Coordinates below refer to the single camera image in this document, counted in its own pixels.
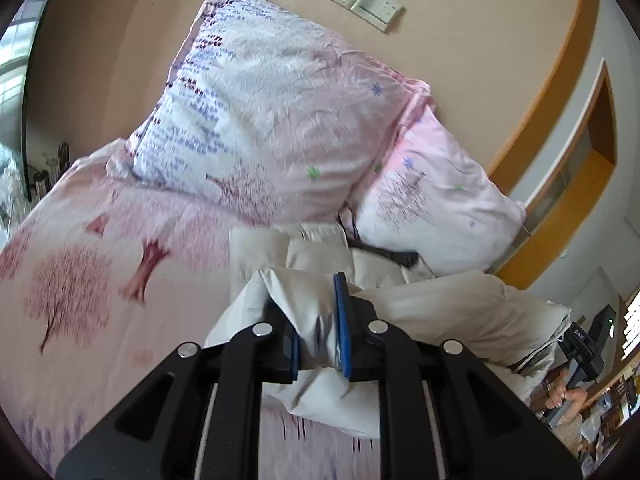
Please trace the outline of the person's right hand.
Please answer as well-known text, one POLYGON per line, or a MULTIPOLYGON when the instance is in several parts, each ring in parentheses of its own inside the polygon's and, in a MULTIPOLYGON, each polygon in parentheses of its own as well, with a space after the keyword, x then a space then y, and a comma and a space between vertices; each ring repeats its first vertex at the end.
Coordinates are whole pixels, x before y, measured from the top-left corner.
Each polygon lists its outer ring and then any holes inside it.
POLYGON ((563 415, 558 419, 558 426, 571 422, 582 410, 588 393, 583 388, 568 388, 570 372, 566 367, 554 368, 544 380, 544 407, 547 410, 562 408, 567 405, 563 415))

